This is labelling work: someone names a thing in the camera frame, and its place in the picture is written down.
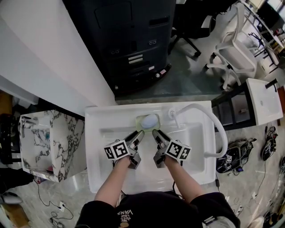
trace chair wheel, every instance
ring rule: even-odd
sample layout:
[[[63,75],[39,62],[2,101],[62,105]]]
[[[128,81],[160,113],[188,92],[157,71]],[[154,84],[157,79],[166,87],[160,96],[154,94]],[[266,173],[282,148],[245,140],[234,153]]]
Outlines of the chair wheel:
[[[201,55],[201,52],[195,52],[194,56],[199,57]]]

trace white panel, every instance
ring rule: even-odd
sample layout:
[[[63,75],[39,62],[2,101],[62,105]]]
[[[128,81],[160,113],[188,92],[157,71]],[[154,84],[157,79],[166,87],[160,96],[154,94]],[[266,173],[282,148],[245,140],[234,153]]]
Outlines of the white panel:
[[[92,105],[116,105],[62,0],[3,0],[0,15],[42,62]]]
[[[250,0],[250,3],[255,5],[257,8],[259,8],[263,2],[264,0]]]
[[[10,82],[6,78],[0,75],[0,90],[19,98],[25,102],[28,102],[32,105],[37,105],[39,98],[26,90],[20,88],[19,86],[15,85],[14,83]]]
[[[64,109],[84,116],[94,104],[45,65],[0,18],[0,75]]]

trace white sink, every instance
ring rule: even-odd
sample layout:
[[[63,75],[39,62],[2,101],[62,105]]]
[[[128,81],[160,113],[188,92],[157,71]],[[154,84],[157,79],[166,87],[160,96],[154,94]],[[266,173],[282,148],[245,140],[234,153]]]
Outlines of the white sink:
[[[86,169],[84,121],[56,110],[20,117],[23,170],[60,182]]]
[[[170,108],[175,111],[189,104],[198,103],[212,111],[210,101],[137,104],[125,106],[90,107],[85,110],[85,146],[90,190],[96,193],[112,171],[112,163],[107,160],[103,147],[116,139],[124,139],[136,130],[135,119],[140,115],[158,114],[161,130],[172,139],[192,147],[184,169],[200,184],[215,180],[216,160],[205,158],[204,153],[216,153],[214,124],[203,112],[191,109],[180,114],[175,122],[168,116]],[[143,191],[168,191],[173,179],[166,168],[158,169],[153,157],[157,144],[151,132],[146,132],[138,146],[142,159],[136,170],[128,170],[123,191],[134,194]]]
[[[267,81],[248,78],[248,85],[256,125],[262,125],[283,117],[281,103],[278,92],[275,92],[274,86],[265,87]]]

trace white chair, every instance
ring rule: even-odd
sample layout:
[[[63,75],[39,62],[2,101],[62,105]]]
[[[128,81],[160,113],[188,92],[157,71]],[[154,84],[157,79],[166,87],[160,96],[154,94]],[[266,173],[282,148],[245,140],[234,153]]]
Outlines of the white chair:
[[[212,54],[215,58],[218,56],[222,64],[206,64],[205,68],[220,68],[225,70],[223,77],[223,89],[235,82],[241,85],[240,81],[246,78],[254,78],[257,70],[257,61],[250,50],[237,39],[237,34],[241,32],[244,25],[244,6],[242,3],[236,5],[237,24],[234,32],[227,33],[220,44],[216,46],[216,51]]]

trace faucet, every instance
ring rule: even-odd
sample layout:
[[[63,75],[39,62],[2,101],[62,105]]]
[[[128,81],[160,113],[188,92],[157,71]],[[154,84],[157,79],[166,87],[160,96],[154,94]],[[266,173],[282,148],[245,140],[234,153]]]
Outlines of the faucet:
[[[275,78],[273,81],[271,81],[270,83],[266,84],[265,87],[266,87],[266,89],[268,89],[269,87],[274,86],[275,92],[277,93],[277,89],[276,89],[276,86],[275,86],[276,83],[278,83],[278,81]]]
[[[177,120],[177,116],[183,112],[188,111],[189,109],[198,109],[201,112],[204,112],[214,122],[215,126],[217,127],[217,129],[219,131],[219,134],[221,135],[222,141],[223,141],[223,149],[220,153],[213,154],[213,153],[205,152],[204,156],[206,158],[207,157],[215,157],[215,158],[223,157],[228,150],[228,139],[227,139],[226,132],[224,131],[224,127],[221,124],[221,122],[219,121],[219,119],[212,112],[208,111],[204,106],[193,103],[193,104],[190,104],[190,105],[182,108],[181,110],[179,110],[177,112],[173,108],[171,108],[168,111],[168,116],[171,119],[173,119],[175,121],[177,127],[180,128],[180,125],[179,125],[178,120]]]
[[[38,117],[30,118],[30,117],[22,116],[21,121],[22,121],[22,138],[25,138],[24,128],[25,128],[26,123],[30,124],[30,126],[26,128],[31,128],[32,126],[39,124]]]

